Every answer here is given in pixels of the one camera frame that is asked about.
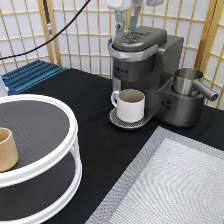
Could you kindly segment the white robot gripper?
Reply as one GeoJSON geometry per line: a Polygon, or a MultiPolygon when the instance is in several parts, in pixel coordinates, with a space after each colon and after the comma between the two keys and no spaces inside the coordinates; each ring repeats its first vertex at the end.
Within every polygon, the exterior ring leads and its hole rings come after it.
{"type": "Polygon", "coordinates": [[[124,34],[124,12],[133,9],[133,15],[130,17],[129,30],[134,31],[138,23],[138,17],[141,12],[140,6],[147,5],[156,7],[162,5],[164,0],[106,0],[107,6],[111,10],[115,10],[115,36],[122,37],[124,34]]]}

